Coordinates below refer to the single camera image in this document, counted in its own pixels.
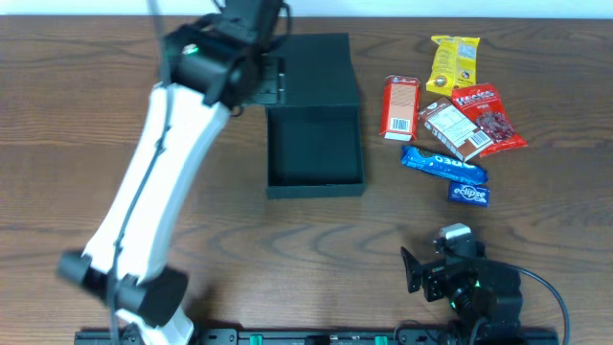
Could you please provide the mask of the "dark green hinged box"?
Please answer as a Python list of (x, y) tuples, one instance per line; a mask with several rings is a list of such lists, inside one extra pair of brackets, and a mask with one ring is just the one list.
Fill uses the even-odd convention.
[(361, 102), (349, 35), (296, 34), (275, 51), (282, 100), (266, 109), (270, 199), (362, 196)]

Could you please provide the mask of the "brown carton with barcode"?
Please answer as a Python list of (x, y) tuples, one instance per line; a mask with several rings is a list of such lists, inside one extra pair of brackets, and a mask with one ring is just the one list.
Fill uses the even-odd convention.
[(423, 108), (419, 118), (459, 160), (467, 162), (494, 144), (493, 140), (448, 98)]

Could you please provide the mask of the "orange carton with barcode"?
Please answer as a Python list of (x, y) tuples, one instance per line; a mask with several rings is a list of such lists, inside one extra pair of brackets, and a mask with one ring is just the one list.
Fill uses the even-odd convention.
[(379, 134), (388, 140), (417, 138), (420, 80), (390, 75), (384, 79)]

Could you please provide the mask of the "red Reeses candy bag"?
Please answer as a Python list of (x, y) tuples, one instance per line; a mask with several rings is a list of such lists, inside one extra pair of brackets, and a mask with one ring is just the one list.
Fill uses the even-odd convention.
[(452, 91), (454, 105), (491, 140), (479, 153), (481, 158), (502, 150), (519, 149), (528, 143), (514, 130), (498, 89), (480, 83)]

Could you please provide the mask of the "yellow snack bag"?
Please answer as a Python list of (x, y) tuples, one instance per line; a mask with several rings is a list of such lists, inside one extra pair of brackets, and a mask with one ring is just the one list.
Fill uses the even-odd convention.
[(451, 96), (452, 91), (476, 83), (477, 49), (480, 37), (433, 35), (437, 44), (431, 73), (425, 85), (429, 92)]

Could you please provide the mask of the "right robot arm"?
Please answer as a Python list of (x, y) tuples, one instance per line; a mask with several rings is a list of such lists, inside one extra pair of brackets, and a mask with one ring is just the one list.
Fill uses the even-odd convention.
[(458, 315), (451, 337), (459, 344), (525, 344), (519, 314), (523, 297), (519, 274), (488, 260), (485, 245), (471, 234), (440, 237), (443, 257), (422, 264), (408, 249), (400, 255), (408, 291), (422, 291), (428, 302), (446, 299)]

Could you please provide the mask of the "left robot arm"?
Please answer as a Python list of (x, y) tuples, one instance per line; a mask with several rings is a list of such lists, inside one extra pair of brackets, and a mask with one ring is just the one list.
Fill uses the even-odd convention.
[(281, 0), (224, 1), (173, 32), (148, 3), (159, 51), (140, 140), (123, 181), (91, 240), (64, 252), (58, 274), (98, 297), (109, 313), (103, 341), (189, 344), (194, 325), (183, 310), (188, 277), (168, 264), (172, 232), (196, 173), (229, 120), (259, 98), (268, 55), (290, 6)]

